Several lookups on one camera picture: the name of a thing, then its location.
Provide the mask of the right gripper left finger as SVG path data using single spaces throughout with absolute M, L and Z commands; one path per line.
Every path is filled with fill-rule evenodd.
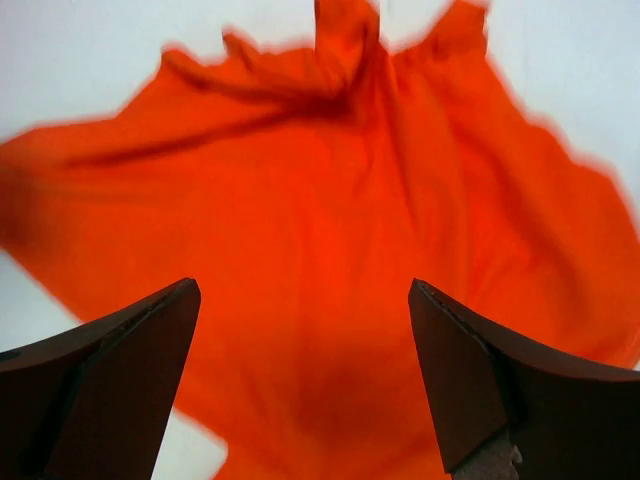
M 2 478 L 150 478 L 200 303 L 185 278 L 2 352 Z

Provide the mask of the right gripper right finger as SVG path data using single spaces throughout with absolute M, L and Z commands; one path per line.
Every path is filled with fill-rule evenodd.
M 453 479 L 635 479 L 639 375 L 534 341 L 414 280 L 411 325 Z

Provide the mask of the orange polo shirt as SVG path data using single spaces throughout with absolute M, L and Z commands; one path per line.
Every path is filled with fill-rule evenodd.
M 407 295 L 422 279 L 571 354 L 639 359 L 639 239 L 598 165 L 528 117 L 455 1 L 388 51 L 366 1 L 311 46 L 180 48 L 118 113 L 1 146 L 1 246 L 90 321 L 202 294 L 177 407 L 221 479 L 440 479 Z

